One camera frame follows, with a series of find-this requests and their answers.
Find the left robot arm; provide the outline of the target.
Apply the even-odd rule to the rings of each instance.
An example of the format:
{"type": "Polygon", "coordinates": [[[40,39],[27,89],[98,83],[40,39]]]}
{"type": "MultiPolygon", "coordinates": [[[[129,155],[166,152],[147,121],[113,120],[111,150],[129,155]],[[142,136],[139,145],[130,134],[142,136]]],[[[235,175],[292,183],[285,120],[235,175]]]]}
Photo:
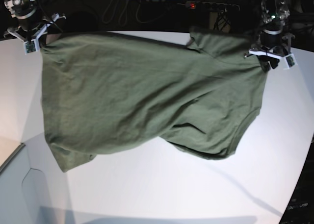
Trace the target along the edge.
{"type": "Polygon", "coordinates": [[[256,56],[265,73],[277,68],[281,61],[288,70],[296,65],[291,52],[295,36],[287,26],[289,16],[286,0],[261,1],[261,22],[255,33],[255,42],[244,57],[256,56]]]}

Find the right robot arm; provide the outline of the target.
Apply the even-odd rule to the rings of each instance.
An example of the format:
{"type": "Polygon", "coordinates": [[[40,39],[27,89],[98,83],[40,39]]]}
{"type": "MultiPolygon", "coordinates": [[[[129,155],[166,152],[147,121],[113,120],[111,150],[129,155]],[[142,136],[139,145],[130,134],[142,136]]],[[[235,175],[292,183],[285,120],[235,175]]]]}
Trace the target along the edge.
{"type": "Polygon", "coordinates": [[[47,34],[48,28],[51,25],[59,28],[56,21],[66,19],[58,13],[46,14],[39,0],[4,0],[3,3],[19,23],[17,27],[9,27],[3,36],[11,35],[22,41],[26,54],[39,51],[40,38],[47,34]]]}

